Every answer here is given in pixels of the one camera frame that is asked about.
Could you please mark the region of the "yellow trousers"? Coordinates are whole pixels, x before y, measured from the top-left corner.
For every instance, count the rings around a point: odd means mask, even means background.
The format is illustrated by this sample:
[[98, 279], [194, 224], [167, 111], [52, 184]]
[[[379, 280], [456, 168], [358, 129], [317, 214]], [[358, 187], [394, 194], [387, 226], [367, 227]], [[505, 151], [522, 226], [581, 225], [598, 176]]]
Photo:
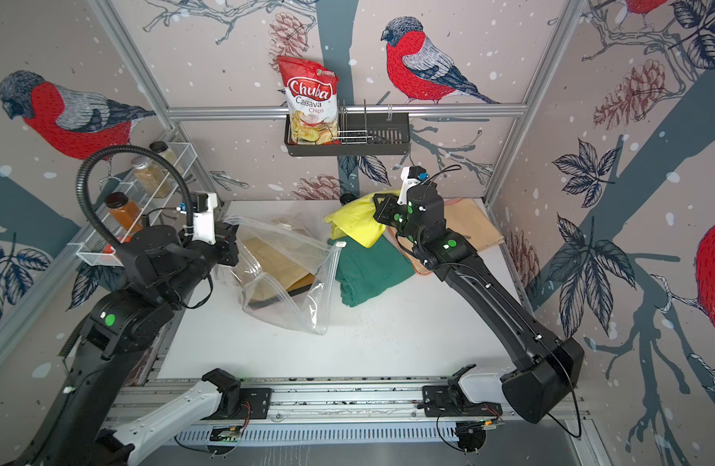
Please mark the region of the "yellow trousers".
[[[378, 194], [398, 195], [398, 190], [378, 191]], [[336, 212], [324, 217], [331, 225], [330, 238], [338, 240], [350, 237], [363, 248], [372, 248], [386, 231], [386, 225], [374, 219], [376, 207], [373, 201], [376, 192], [352, 201]]]

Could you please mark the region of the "clear plastic vacuum bag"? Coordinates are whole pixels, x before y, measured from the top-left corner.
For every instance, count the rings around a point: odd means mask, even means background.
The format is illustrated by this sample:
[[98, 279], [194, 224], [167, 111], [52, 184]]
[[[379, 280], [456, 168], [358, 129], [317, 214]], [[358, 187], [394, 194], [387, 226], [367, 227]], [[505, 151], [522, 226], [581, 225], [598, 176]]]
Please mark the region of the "clear plastic vacuum bag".
[[326, 334], [344, 241], [324, 243], [281, 217], [259, 221], [232, 215], [238, 263], [219, 265], [214, 279], [233, 287], [244, 313], [261, 322], [313, 335]]

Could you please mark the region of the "green trousers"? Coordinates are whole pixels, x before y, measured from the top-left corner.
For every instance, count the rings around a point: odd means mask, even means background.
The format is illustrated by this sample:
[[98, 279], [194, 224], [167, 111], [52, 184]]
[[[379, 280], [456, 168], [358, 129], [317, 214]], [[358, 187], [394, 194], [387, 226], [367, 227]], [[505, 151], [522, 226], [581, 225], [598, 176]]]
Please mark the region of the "green trousers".
[[342, 302], [348, 307], [359, 306], [416, 273], [411, 262], [384, 237], [371, 248], [364, 248], [350, 237], [329, 242], [345, 243], [335, 278], [340, 285]]

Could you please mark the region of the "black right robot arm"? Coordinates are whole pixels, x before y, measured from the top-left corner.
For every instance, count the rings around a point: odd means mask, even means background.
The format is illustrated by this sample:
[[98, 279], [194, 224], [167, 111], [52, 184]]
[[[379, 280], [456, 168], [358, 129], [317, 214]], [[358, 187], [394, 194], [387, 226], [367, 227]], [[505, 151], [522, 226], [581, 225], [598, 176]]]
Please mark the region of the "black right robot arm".
[[447, 227], [436, 184], [409, 188], [403, 204], [396, 194], [376, 194], [373, 203], [374, 220], [408, 239], [414, 258], [462, 296], [506, 349], [514, 370], [500, 382], [517, 415], [539, 423], [574, 393], [585, 358], [582, 346], [536, 320], [500, 285], [476, 248]]

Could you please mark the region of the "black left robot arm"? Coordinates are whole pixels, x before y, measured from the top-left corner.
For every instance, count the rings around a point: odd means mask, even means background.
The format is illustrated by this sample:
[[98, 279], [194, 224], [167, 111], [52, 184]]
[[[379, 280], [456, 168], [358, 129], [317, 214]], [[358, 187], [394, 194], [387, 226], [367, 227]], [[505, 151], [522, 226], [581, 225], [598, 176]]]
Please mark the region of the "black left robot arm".
[[172, 435], [211, 415], [236, 380], [215, 371], [175, 401], [115, 428], [105, 419], [129, 373], [176, 313], [219, 265], [238, 261], [238, 228], [214, 226], [212, 239], [181, 240], [170, 225], [147, 227], [117, 253], [128, 284], [99, 300], [79, 328], [60, 394], [17, 465], [136, 465]]

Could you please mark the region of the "brown folded trousers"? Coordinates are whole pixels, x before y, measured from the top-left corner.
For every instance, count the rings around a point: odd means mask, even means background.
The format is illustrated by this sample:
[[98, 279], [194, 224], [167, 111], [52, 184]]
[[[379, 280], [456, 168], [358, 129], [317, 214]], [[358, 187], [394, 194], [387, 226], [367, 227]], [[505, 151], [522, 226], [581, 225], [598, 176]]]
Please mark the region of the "brown folded trousers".
[[236, 275], [253, 309], [280, 301], [284, 293], [306, 292], [316, 281], [313, 274], [258, 238], [245, 240], [239, 247]]

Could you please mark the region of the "red cassava chips bag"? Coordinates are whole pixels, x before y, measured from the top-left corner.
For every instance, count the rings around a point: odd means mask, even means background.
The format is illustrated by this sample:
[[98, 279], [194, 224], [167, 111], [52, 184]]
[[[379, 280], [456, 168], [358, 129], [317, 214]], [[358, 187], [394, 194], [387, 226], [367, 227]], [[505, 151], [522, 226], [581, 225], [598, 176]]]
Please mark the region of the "red cassava chips bag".
[[329, 145], [338, 139], [339, 78], [322, 64], [279, 56], [289, 108], [289, 143]]

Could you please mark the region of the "black lid pepper grinder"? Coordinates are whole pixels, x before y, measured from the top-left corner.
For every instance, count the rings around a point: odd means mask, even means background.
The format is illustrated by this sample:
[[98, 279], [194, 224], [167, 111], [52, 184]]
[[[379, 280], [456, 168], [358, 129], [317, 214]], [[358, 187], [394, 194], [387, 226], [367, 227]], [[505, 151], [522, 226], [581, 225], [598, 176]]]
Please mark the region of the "black lid pepper grinder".
[[342, 206], [347, 205], [355, 200], [357, 200], [357, 197], [354, 196], [351, 192], [343, 193], [339, 198], [339, 201]]

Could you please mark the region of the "beige cloth placemat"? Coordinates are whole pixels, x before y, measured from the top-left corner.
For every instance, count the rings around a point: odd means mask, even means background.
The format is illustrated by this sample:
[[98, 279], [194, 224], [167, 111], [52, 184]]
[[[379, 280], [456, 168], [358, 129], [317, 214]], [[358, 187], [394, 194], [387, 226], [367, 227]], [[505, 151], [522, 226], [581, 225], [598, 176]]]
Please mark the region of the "beige cloth placemat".
[[[475, 199], [458, 198], [446, 200], [444, 209], [447, 227], [463, 235], [477, 249], [477, 252], [483, 252], [504, 242], [503, 235], [489, 220], [483, 210], [483, 206], [478, 204]], [[399, 248], [399, 246], [403, 246], [410, 250], [412, 243], [406, 238], [396, 239], [394, 233], [396, 233], [396, 230], [388, 227], [384, 233], [384, 238], [388, 239], [404, 254], [417, 274], [422, 276], [430, 275], [431, 272], [418, 259], [411, 257], [407, 252], [403, 252]]]

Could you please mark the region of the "clear acrylic spice shelf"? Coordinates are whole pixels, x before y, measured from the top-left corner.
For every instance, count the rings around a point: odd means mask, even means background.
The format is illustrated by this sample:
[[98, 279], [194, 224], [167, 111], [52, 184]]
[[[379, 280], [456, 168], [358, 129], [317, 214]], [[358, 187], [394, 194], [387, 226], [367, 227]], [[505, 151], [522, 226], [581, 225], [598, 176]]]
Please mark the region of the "clear acrylic spice shelf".
[[[127, 176], [102, 196], [96, 215], [118, 242], [126, 243], [145, 224], [172, 216], [166, 206], [182, 202], [175, 179], [156, 162], [137, 155]], [[98, 232], [92, 231], [77, 242], [77, 257], [88, 266], [120, 267], [115, 249]]]

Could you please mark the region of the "orange spice jar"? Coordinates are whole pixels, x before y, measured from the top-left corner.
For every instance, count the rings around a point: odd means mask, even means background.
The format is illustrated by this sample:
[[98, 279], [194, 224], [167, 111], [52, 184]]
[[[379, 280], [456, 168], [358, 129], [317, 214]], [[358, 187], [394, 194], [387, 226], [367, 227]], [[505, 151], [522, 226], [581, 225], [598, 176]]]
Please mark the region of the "orange spice jar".
[[143, 229], [141, 209], [123, 192], [113, 192], [104, 199], [110, 214], [127, 233], [134, 234]]

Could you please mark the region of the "tan spice jar silver lid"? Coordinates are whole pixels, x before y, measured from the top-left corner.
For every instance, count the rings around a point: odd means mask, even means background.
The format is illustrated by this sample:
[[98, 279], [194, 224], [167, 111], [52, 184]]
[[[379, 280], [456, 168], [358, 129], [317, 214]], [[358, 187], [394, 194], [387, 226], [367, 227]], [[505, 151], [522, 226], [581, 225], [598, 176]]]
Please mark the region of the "tan spice jar silver lid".
[[135, 169], [135, 178], [152, 198], [165, 198], [173, 188], [166, 177], [166, 172], [149, 157], [138, 155], [131, 161]]

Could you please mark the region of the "light spice jar black lid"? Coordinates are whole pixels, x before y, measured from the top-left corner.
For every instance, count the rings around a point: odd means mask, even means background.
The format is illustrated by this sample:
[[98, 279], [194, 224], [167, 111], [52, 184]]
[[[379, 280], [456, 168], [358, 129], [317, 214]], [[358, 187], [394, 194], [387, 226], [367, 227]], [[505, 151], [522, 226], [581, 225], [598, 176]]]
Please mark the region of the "light spice jar black lid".
[[[156, 153], [157, 155], [162, 157], [169, 164], [173, 165], [174, 168], [178, 167], [179, 156], [174, 152], [174, 150], [166, 142], [163, 142], [163, 141], [153, 142], [150, 145], [150, 150], [153, 153]], [[154, 159], [151, 159], [150, 163], [151, 163], [151, 168], [153, 168], [153, 170], [159, 172], [163, 176], [166, 176], [166, 175], [170, 176], [169, 171], [166, 170], [161, 164], [159, 164]]]

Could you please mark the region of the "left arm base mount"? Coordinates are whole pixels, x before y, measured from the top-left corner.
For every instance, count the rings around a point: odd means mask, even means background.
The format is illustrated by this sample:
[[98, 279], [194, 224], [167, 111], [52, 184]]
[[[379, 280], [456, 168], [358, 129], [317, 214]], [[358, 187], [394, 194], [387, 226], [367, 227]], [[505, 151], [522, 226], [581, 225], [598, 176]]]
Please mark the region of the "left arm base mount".
[[273, 390], [271, 388], [235, 388], [221, 396], [219, 407], [206, 421], [261, 421], [267, 419]]

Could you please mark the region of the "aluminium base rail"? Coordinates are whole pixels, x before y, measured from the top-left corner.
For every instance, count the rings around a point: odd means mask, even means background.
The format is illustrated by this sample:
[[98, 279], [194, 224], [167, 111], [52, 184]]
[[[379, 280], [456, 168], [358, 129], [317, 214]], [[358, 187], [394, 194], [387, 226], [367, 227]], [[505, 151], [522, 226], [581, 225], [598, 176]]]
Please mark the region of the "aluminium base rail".
[[[104, 425], [135, 421], [189, 392], [195, 382], [151, 380], [122, 388]], [[241, 397], [254, 408], [253, 421], [270, 423], [378, 423], [424, 421], [444, 406], [453, 419], [471, 417], [448, 400], [444, 378], [359, 380], [262, 379], [242, 382]]]

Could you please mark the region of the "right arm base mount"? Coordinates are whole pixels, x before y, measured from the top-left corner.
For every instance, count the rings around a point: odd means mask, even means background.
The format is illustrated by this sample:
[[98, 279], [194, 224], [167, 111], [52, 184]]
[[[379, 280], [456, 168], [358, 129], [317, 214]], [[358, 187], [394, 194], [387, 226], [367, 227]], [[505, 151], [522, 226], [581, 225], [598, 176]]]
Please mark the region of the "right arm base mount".
[[453, 386], [424, 386], [418, 405], [427, 417], [502, 417], [499, 403], [472, 402]]

